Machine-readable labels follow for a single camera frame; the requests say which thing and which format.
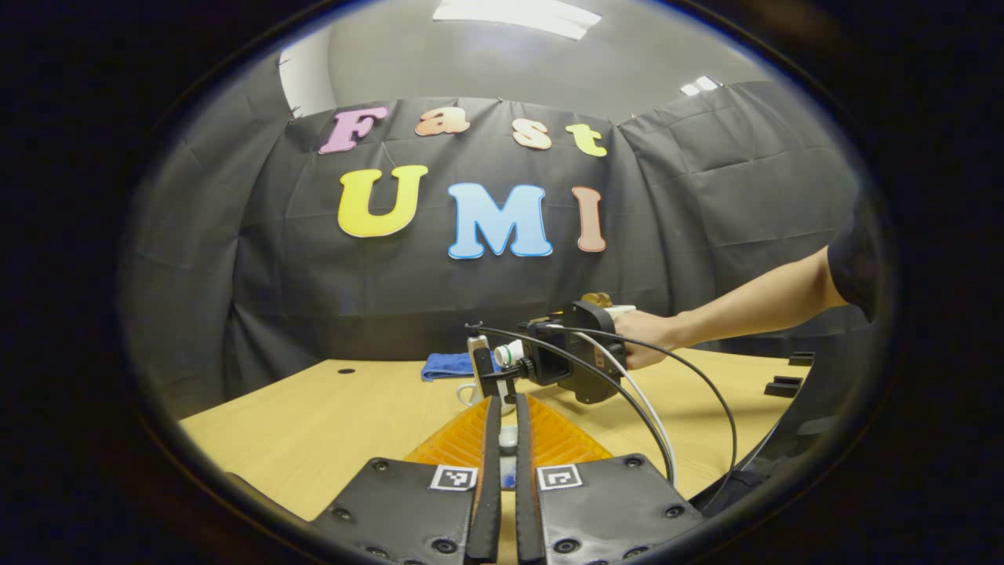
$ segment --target ceiling light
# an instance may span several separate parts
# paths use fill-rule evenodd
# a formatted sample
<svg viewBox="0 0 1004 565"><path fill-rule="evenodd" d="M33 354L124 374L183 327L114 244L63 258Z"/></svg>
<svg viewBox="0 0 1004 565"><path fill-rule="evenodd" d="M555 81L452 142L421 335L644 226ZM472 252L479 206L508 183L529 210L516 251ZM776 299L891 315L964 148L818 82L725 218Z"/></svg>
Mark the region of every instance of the ceiling light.
<svg viewBox="0 0 1004 565"><path fill-rule="evenodd" d="M443 0L433 21L508 23L581 39L600 16L556 0Z"/></svg>
<svg viewBox="0 0 1004 565"><path fill-rule="evenodd" d="M701 86L705 90L714 90L720 84L721 84L721 82L719 82L718 80L715 80L714 78L712 78L710 76L702 76L702 77L700 77L700 78L697 79L697 85Z"/></svg>

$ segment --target yellow letter u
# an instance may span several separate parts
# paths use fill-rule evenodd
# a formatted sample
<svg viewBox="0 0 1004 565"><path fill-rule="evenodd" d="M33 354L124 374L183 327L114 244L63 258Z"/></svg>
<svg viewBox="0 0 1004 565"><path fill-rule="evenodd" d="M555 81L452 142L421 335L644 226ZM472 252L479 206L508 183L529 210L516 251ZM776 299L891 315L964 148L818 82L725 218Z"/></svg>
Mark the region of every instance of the yellow letter u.
<svg viewBox="0 0 1004 565"><path fill-rule="evenodd" d="M398 200L390 212L369 213L369 194L381 177L379 169L362 169L341 176L341 202L338 226L355 237L380 237L403 229L412 222L419 205L419 178L429 172L422 165L397 167L391 174L398 178Z"/></svg>

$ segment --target black curtain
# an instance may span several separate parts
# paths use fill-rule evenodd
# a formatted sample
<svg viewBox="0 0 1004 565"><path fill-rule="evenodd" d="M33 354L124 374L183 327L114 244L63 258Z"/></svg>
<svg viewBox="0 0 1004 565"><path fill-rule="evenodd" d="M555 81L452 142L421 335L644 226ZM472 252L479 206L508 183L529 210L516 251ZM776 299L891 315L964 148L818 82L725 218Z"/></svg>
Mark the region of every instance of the black curtain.
<svg viewBox="0 0 1004 565"><path fill-rule="evenodd" d="M378 105L390 114L355 148L317 153L336 111ZM416 134L423 112L452 105L466 110L467 130ZM553 147L516 144L516 117L546 124ZM466 322L511 328L589 292L661 315L697 308L825 245L861 185L825 120L771 82L720 87L619 124L465 97L378 100L287 121L266 61L193 118L141 187L122 318L140 372L179 417L326 358L461 352ZM579 151L564 130L572 123L598 131L607 155ZM414 220L385 237L342 231L341 175L380 169L369 210L381 214L395 205L391 171L402 165L429 168ZM460 182L484 185L499 206L518 184L543 188L553 252L450 258L457 209L447 188ZM574 186L602 196L602 252L576 245ZM835 309L705 347L787 355L864 328L856 309Z"/></svg>

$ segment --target black cable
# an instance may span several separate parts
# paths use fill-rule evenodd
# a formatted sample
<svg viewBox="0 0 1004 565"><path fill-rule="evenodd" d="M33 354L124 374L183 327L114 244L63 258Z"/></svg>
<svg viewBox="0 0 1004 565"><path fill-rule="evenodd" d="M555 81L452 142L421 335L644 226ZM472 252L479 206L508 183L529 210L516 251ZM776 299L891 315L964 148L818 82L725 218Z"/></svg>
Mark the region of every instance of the black cable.
<svg viewBox="0 0 1004 565"><path fill-rule="evenodd" d="M615 339L617 341L633 343L633 344L637 344L637 345L640 345L640 346L643 346L643 347L647 347L649 349L653 349L655 351L658 351L660 353L666 354L667 356L672 357L672 358L676 359L677 361L683 363L688 368L690 368L690 370L694 371L702 379L704 379L704 382L708 383L708 386L711 387L711 390L715 393L715 396L718 397L718 401L722 403L722 407L725 408L725 414L727 416L729 416L729 426L732 427L732 465L729 466L729 471L726 472L725 479L722 481L722 484L718 487L718 491L715 491L715 494L708 501L708 504L704 505L704 508L708 508L709 506L711 506L711 503L713 503L715 501L715 499L718 497L718 495L721 494L722 489L725 488L725 484L729 482L729 478L732 477L732 470L735 469L735 467L736 467L736 456L738 455L738 452L739 452L739 443L736 440L736 418L734 418L732 416L732 410L729 409L729 403L725 401L725 398L722 396L722 393L718 391L718 387L715 386L715 383L711 382L711 379L708 378L708 375L705 375L703 372L701 372L701 369L698 369L697 367L695 367L693 364L691 364L690 361L687 361L683 357L680 357L679 355L673 353L672 351L663 349L663 348L659 347L658 345L653 345L651 343L643 342L642 340L636 340L634 338L625 338L625 337L623 337L623 336L621 336L619 334L611 334L609 332L601 332L599 330L587 330L585 328L566 328L566 327L561 326L559 324L552 324L551 326L553 326L552 329L554 329L554 330L557 330L557 329L560 328L560 329L562 329L562 330L564 330L566 332L581 332L583 334L592 334L594 336L603 336L605 338L612 338L612 339Z"/></svg>
<svg viewBox="0 0 1004 565"><path fill-rule="evenodd" d="M498 330L496 328L485 328L484 326L468 326L468 327L476 329L480 332L484 332L486 334L494 334L496 336L502 336L511 339L530 342L532 344L535 344L537 347L541 347L543 349L546 349L547 351L556 353L561 357L564 357L568 361L571 361L572 363L575 363L576 365L588 371L591 371L592 373L598 375L601 379L606 381L607 384L616 389L616 391L619 392L620 395L623 396L625 400L628 400L628 402L632 405L632 408L635 408L635 411L638 412L638 415L642 416L642 420L645 421L645 426L648 427L649 432L652 433L652 437L655 438L656 443L659 444L659 451L662 452L663 454L663 464L666 466L666 479L671 484L673 483L673 466L670 465L670 451L666 447L666 444L663 442L663 437L660 436L659 431L656 429L656 425L653 423L653 421L649 418L649 415L645 413L645 410L642 409L642 406L638 403L638 400L635 400L635 398L631 394L628 394L628 391L624 390L624 387L620 386L617 383L617 381L613 380L613 377L607 375L606 373L600 371L599 369L596 369L592 365L589 365L588 363L582 361L581 359L575 357L574 355L568 353L567 351L564 351L563 349L553 346L545 341L531 338L524 334L517 334L515 332Z"/></svg>

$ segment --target foam letter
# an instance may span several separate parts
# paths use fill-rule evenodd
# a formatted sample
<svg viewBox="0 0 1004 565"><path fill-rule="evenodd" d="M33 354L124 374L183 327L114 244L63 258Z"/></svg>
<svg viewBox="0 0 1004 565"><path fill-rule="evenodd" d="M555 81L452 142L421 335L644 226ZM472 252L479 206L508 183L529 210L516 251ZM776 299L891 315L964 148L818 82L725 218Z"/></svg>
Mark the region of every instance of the foam letter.
<svg viewBox="0 0 1004 565"><path fill-rule="evenodd" d="M381 177L379 169L362 169L341 175L338 226L355 237L390 235L411 223L419 206L419 178L429 172L422 165L405 165L391 171L398 177L398 199L394 209L382 215L369 213L369 194Z"/></svg>
<svg viewBox="0 0 1004 565"><path fill-rule="evenodd" d="M544 189L539 186L516 186L501 210L480 184L459 183L447 192L457 200L457 242L450 245L448 252L451 257L476 259L485 253L485 246L478 243L478 228L496 255L505 250L514 228L516 240L510 246L514 255L533 257L551 254L551 244L544 235L540 212Z"/></svg>
<svg viewBox="0 0 1004 565"><path fill-rule="evenodd" d="M565 127L565 130L575 135L575 145L582 153L593 157L602 157L606 155L606 149L597 147L596 142L592 140L600 138L599 131L593 131L585 123L568 125Z"/></svg>
<svg viewBox="0 0 1004 565"><path fill-rule="evenodd" d="M380 119L387 117L387 114L386 107L367 107L335 113L331 135L327 137L327 143L317 153L324 155L325 153L337 153L352 149L355 147L352 133L355 133L355 138L364 137L373 126L373 117Z"/></svg>
<svg viewBox="0 0 1004 565"><path fill-rule="evenodd" d="M551 137L547 136L547 126L540 121L519 117L512 120L512 136L516 143L530 149L547 149L551 147Z"/></svg>
<svg viewBox="0 0 1004 565"><path fill-rule="evenodd" d="M578 236L578 248L590 253L598 253L606 248L606 241L599 232L599 201L603 198L598 192L584 186L571 189L572 195L578 200L578 222L581 235Z"/></svg>
<svg viewBox="0 0 1004 565"><path fill-rule="evenodd" d="M471 126L463 107L447 106L430 109L422 114L422 121L415 127L420 135L436 133L459 133Z"/></svg>

